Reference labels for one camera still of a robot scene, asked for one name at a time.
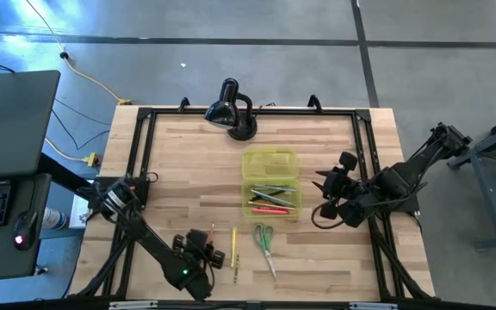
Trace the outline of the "white box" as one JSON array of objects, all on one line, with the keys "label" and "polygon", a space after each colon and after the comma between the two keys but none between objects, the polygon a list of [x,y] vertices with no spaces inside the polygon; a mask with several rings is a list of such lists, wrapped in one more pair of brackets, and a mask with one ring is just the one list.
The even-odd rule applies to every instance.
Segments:
[{"label": "white box", "polygon": [[85,229],[87,220],[91,215],[91,211],[88,208],[89,202],[84,198],[75,195],[73,197],[71,213],[69,216],[70,229]]}]

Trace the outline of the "green handled scissors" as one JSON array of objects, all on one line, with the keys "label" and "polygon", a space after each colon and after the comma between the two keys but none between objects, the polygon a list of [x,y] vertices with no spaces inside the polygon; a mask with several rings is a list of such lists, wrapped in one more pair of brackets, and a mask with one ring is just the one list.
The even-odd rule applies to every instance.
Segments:
[{"label": "green handled scissors", "polygon": [[276,268],[274,265],[273,257],[271,254],[271,241],[274,237],[274,228],[266,226],[263,223],[257,223],[253,228],[252,237],[256,245],[260,248],[265,256],[266,262],[269,266],[270,274],[276,280]]}]

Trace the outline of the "black pen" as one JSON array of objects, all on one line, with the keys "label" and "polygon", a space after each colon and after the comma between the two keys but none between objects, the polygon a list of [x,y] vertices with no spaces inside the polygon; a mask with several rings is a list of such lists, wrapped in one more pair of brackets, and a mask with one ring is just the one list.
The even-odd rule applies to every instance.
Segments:
[{"label": "black pen", "polygon": [[258,192],[258,191],[252,191],[253,197],[251,198],[251,202],[259,201],[259,200],[264,200],[267,202],[278,202],[278,196],[283,194],[283,191],[277,190],[275,192],[271,193],[264,193],[264,192]]}]

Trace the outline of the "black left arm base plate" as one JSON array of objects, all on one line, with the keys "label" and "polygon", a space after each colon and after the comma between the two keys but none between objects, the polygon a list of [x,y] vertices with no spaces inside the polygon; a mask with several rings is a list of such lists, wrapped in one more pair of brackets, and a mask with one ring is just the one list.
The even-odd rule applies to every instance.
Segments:
[{"label": "black left arm base plate", "polygon": [[128,207],[144,209],[151,180],[147,177],[98,177],[92,183],[96,199],[111,212],[123,211]]}]

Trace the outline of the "yellow transparent plastic supply box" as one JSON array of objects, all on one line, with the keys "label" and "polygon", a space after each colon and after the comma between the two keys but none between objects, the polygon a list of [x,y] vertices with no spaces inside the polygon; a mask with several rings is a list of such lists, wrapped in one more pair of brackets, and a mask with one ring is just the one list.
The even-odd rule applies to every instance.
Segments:
[{"label": "yellow transparent plastic supply box", "polygon": [[[297,218],[302,209],[301,186],[298,181],[299,165],[296,153],[289,149],[250,149],[243,153],[241,158],[241,172],[243,177],[241,187],[241,210],[246,218]],[[253,197],[252,191],[271,193],[274,190],[253,189],[253,185],[271,185],[298,189],[297,192],[283,192],[278,197],[295,204],[288,215],[279,214],[254,214],[251,210],[259,208],[247,202]],[[273,201],[259,200],[269,204]]]}]

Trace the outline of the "black gooseneck desk lamp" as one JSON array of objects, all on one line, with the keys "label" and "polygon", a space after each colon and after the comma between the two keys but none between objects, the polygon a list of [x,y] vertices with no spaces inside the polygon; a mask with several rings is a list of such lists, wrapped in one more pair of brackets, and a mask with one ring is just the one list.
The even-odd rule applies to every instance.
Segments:
[{"label": "black gooseneck desk lamp", "polygon": [[250,140],[257,133],[253,102],[239,91],[239,82],[232,77],[223,81],[219,98],[208,107],[204,120],[225,128],[234,140]]}]

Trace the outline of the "black computer mouse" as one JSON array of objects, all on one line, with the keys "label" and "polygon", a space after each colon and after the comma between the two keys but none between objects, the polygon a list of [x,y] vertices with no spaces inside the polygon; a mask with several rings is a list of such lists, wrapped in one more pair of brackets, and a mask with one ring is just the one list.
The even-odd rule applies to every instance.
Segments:
[{"label": "black computer mouse", "polygon": [[13,244],[18,251],[27,251],[34,244],[38,212],[28,210],[19,214],[13,226]]}]

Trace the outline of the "black aluminium table frame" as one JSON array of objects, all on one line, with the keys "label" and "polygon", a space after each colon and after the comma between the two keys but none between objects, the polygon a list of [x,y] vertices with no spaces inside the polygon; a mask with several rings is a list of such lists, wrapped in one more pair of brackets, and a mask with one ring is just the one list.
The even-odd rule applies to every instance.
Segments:
[{"label": "black aluminium table frame", "polygon": [[[206,122],[193,109],[159,108],[149,155],[132,154],[138,108],[120,106],[102,161],[105,177],[145,166],[158,180],[149,189],[144,216],[165,241],[192,228],[209,231],[231,259],[232,228],[238,228],[239,281],[233,268],[214,272],[215,301],[378,301],[373,248],[366,226],[315,227],[310,215],[322,197],[315,171],[332,168],[341,152],[363,149],[367,171],[403,158],[389,108],[265,108],[258,131],[245,142]],[[254,220],[241,210],[241,156],[247,149],[284,147],[296,152],[302,209],[297,218],[274,218],[271,252],[276,280],[252,238]]]}]

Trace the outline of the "grey computer desk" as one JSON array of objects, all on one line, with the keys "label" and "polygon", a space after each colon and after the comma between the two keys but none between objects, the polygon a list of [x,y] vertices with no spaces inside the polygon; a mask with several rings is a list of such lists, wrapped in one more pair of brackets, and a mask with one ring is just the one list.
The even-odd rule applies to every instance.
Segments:
[{"label": "grey computer desk", "polygon": [[[13,190],[9,214],[0,226],[0,279],[31,276],[40,243],[40,228],[50,175],[38,165],[59,84],[58,71],[0,74],[0,180],[10,180]],[[38,220],[33,246],[18,251],[13,226],[20,213],[35,210]]]}]

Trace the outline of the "yellow highlighter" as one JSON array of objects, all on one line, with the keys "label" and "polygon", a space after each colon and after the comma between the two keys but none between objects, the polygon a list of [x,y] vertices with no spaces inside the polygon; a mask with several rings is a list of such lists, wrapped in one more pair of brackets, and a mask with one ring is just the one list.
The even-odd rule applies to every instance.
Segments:
[{"label": "yellow highlighter", "polygon": [[230,267],[231,268],[235,267],[237,234],[238,234],[238,228],[233,227],[232,228],[232,237],[231,237],[231,259],[230,259]]}]

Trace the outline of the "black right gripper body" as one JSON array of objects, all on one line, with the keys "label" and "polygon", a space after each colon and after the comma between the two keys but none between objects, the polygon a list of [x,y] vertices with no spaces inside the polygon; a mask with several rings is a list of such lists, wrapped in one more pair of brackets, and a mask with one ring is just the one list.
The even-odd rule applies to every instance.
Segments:
[{"label": "black right gripper body", "polygon": [[335,220],[337,217],[342,219],[324,228],[342,225],[358,227],[366,216],[363,206],[355,201],[363,193],[363,186],[360,181],[348,176],[357,167],[358,160],[352,153],[342,152],[338,162],[340,167],[334,166],[330,170],[332,174],[325,177],[323,184],[328,190],[321,190],[326,202],[319,206],[319,216],[328,220]]}]

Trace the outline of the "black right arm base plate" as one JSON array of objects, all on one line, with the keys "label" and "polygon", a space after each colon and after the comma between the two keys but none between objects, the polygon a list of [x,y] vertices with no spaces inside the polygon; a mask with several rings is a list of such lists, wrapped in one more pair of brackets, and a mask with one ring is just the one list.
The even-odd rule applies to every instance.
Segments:
[{"label": "black right arm base plate", "polygon": [[409,190],[400,197],[388,201],[385,206],[389,210],[399,212],[412,212],[417,209],[416,194],[421,189],[421,181],[416,182]]}]

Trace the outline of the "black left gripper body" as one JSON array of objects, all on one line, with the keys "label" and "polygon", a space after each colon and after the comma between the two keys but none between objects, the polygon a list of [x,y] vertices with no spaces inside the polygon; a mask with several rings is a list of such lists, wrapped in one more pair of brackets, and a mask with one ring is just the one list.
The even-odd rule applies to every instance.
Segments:
[{"label": "black left gripper body", "polygon": [[181,253],[190,254],[198,263],[204,262],[220,270],[226,258],[223,251],[214,248],[209,234],[191,229],[185,236],[177,234],[172,241],[172,249]]}]

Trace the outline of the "white bottle blue label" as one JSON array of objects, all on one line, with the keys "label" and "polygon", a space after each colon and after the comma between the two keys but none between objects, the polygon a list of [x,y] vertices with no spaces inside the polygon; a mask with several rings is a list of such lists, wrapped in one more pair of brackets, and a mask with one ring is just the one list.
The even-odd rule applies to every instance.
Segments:
[{"label": "white bottle blue label", "polygon": [[50,230],[60,230],[65,227],[68,222],[66,214],[53,209],[45,208],[41,227]]}]

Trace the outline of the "white aluminium bracket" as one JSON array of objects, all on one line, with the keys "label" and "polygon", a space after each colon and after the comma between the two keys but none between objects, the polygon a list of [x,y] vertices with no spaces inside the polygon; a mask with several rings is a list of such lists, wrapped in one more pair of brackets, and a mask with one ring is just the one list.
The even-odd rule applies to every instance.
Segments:
[{"label": "white aluminium bracket", "polygon": [[379,302],[351,302],[349,310],[399,310],[397,304]]},{"label": "white aluminium bracket", "polygon": [[109,303],[108,310],[147,310],[157,307],[157,301],[113,301]]}]

